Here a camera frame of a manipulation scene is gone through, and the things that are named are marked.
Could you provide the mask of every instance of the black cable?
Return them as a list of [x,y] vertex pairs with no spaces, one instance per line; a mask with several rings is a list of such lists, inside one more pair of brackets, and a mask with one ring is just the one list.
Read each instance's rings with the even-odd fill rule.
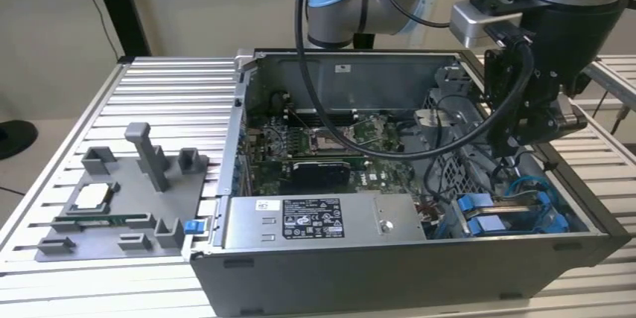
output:
[[0,190],[4,190],[4,191],[8,191],[9,193],[13,193],[13,194],[17,194],[17,195],[21,195],[21,196],[25,196],[25,193],[17,191],[17,190],[13,190],[13,189],[9,189],[9,188],[5,188],[4,186],[0,186]]
[[431,28],[437,28],[437,29],[444,29],[451,26],[449,22],[439,23],[439,22],[429,22],[428,20],[421,19],[420,17],[415,16],[412,13],[409,13],[400,4],[397,4],[396,0],[388,0],[393,7],[407,16],[413,22],[417,24],[425,25]]
[[616,132],[619,131],[619,126],[623,120],[629,115],[629,111],[631,111],[631,108],[623,104],[620,107],[619,113],[616,114],[616,122],[615,122],[615,126],[612,127],[611,135],[615,135]]
[[304,0],[296,0],[295,6],[295,41],[296,41],[296,51],[299,55],[299,68],[300,68],[300,75],[303,77],[303,82],[307,88],[307,94],[309,95],[311,102],[315,106],[316,114],[325,125],[327,129],[331,131],[333,138],[337,142],[351,150],[363,153],[367,156],[376,157],[380,159],[387,160],[399,160],[399,161],[412,161],[419,159],[425,159],[431,157],[436,157],[453,151],[455,149],[460,148],[463,145],[469,144],[479,136],[481,136],[489,128],[511,113],[511,111],[519,106],[519,98],[524,94],[525,87],[528,85],[529,79],[532,77],[533,69],[535,69],[535,58],[532,55],[531,48],[525,42],[519,42],[516,46],[513,46],[515,51],[519,51],[523,58],[523,66],[520,71],[519,79],[515,83],[515,86],[508,94],[508,97],[501,102],[501,105],[496,111],[491,113],[488,118],[480,125],[452,143],[433,149],[425,150],[416,153],[391,153],[391,152],[380,152],[368,149],[363,145],[352,142],[337,130],[336,126],[333,125],[332,121],[329,120],[329,116],[327,115],[325,109],[320,103],[319,95],[316,94],[315,86],[311,82],[311,73],[309,68],[307,67],[307,54],[304,48],[304,38],[303,38],[303,4]]
[[112,52],[115,53],[115,60],[119,60],[117,50],[115,49],[115,45],[112,43],[111,36],[108,35],[107,23],[105,23],[105,20],[104,20],[104,13],[101,13],[101,9],[100,9],[100,6],[97,5],[96,0],[92,0],[92,4],[96,6],[97,13],[100,13],[101,28],[104,30],[104,35],[107,36],[108,44],[111,44]]
[[605,97],[608,94],[609,94],[609,91],[605,91],[605,93],[603,94],[603,97],[600,98],[599,106],[596,106],[595,113],[592,114],[592,118],[596,118],[596,114],[599,113],[603,102],[605,102]]
[[[437,128],[436,128],[436,133],[435,133],[435,148],[437,148],[441,145],[441,139],[443,139],[443,125],[441,125],[441,118],[437,115]],[[433,200],[436,202],[443,201],[445,204],[451,205],[451,201],[447,200],[447,198],[439,193],[441,191],[441,181],[443,181],[443,167],[441,167],[441,175],[439,176],[439,190],[436,191],[431,187],[431,173],[435,168],[435,164],[437,163],[437,158],[431,160],[431,164],[427,167],[427,170],[424,171],[424,189],[427,189],[428,194],[433,197]]]
[[623,122],[623,119],[616,119],[615,126],[612,127],[612,131],[609,132],[611,135],[615,135],[619,131],[620,122]]

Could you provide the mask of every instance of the metal frame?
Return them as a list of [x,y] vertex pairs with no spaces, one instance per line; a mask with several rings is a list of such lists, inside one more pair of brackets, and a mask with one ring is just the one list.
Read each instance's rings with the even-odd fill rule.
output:
[[[209,133],[217,130],[217,125],[211,122],[213,109],[204,108],[219,99],[217,96],[216,100],[212,99],[209,81],[223,77],[231,79],[232,61],[176,58],[152,60],[155,68],[151,67],[151,59],[147,59],[143,61],[145,65],[136,66],[136,75],[121,80],[120,72],[129,66],[117,66],[20,203],[9,224],[0,230],[0,238],[11,235],[12,240],[37,241],[37,238],[27,234],[19,235],[20,238],[16,232],[11,234],[13,226],[27,219],[37,220],[56,208],[56,203],[65,200],[68,189],[59,184],[72,183],[79,179],[73,176],[73,168],[79,163],[75,163],[73,155],[68,156],[76,143],[112,141],[115,138],[109,133],[111,127],[92,128],[95,117],[103,124],[113,124],[115,118],[123,116],[155,118],[167,124],[163,136],[169,136],[179,143],[196,141],[201,136],[211,136]],[[208,73],[204,76],[193,73],[201,71],[205,63],[209,64],[213,60],[219,63],[216,74]],[[179,66],[191,73],[168,74],[168,71]],[[165,70],[161,77],[153,76],[157,69]],[[161,79],[161,82],[149,82],[151,76],[155,81]],[[136,93],[131,93],[132,87],[137,87]],[[201,116],[207,118],[208,124],[201,123]],[[636,157],[593,120],[585,130],[553,141],[552,146],[611,214],[632,237],[636,237]],[[211,188],[217,168],[215,165],[209,166]],[[204,198],[199,208],[200,217],[211,216],[215,208],[216,201]],[[41,231],[41,227],[28,229],[33,235]],[[193,241],[193,246],[201,244],[192,236],[188,236],[188,240]],[[184,264],[181,257],[61,262],[43,266],[29,260],[28,249],[13,254],[16,258],[21,257],[20,261],[0,260],[1,312],[8,317],[216,315],[193,271],[189,265]],[[375,315],[403,318],[500,315],[532,318],[628,317],[636,311],[635,282],[636,239],[632,239],[603,264],[568,271],[529,300],[387,311]]]

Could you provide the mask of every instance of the white wall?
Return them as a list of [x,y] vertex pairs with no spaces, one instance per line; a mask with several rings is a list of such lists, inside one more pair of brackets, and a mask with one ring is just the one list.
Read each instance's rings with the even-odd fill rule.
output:
[[113,63],[91,0],[0,0],[0,120],[77,116]]
[[[135,2],[155,55],[293,46],[293,0]],[[77,116],[115,65],[91,0],[0,0],[0,39],[0,120]],[[376,46],[407,41],[379,36]]]
[[[237,48],[293,46],[295,0],[135,0],[155,54],[232,56]],[[404,47],[407,37],[379,36]]]

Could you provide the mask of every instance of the blue cable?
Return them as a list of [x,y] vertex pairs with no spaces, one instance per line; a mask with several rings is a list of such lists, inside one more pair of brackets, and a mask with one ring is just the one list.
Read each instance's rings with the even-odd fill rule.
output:
[[437,229],[436,229],[435,235],[433,235],[433,240],[439,240],[441,238],[441,235],[443,235],[444,231],[447,231],[447,221],[440,223],[440,225],[437,226]]
[[531,180],[539,182],[540,184],[543,184],[548,188],[552,187],[548,183],[548,180],[545,180],[545,178],[532,177],[532,176],[521,177],[517,180],[515,180],[513,183],[509,185],[508,190],[505,191],[505,196],[509,196],[512,194],[513,190],[516,189],[516,187],[520,183],[528,182]]

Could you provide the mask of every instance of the robotic arm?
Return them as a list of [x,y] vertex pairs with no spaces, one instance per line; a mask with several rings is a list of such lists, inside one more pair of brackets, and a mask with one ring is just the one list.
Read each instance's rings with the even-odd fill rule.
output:
[[[308,0],[308,40],[321,48],[341,48],[352,42],[355,33],[399,33],[409,26],[408,18],[437,28],[451,27],[465,47],[489,45],[495,40],[503,49],[485,53],[485,99],[495,111],[491,117],[496,118],[484,122],[488,129],[484,126],[473,132],[488,130],[493,155],[509,156],[519,145],[551,141],[585,128],[584,114],[569,104],[568,97],[581,93],[589,82],[581,79],[580,72],[593,61],[629,4],[631,0],[467,0],[453,6],[451,24],[436,24],[419,18],[423,0]],[[528,59],[528,47],[535,59],[529,79],[528,63],[520,55],[524,53]],[[304,51],[299,51],[299,58],[309,91],[313,87],[308,71],[303,71]],[[516,98],[511,106],[519,84],[527,81],[521,100]],[[317,96],[313,99],[320,115],[324,109]],[[321,119],[333,131],[327,115]],[[337,133],[333,135],[344,145],[367,153]],[[419,156],[384,158],[433,156],[415,154]]]
[[[568,97],[585,89],[580,72],[593,61],[629,0],[467,0],[453,6],[451,31],[467,47],[487,45],[493,28],[513,23],[527,36],[535,75],[521,105],[489,131],[496,155],[519,145],[541,143],[581,130],[585,116]],[[485,52],[485,95],[493,109],[517,78],[511,49]]]

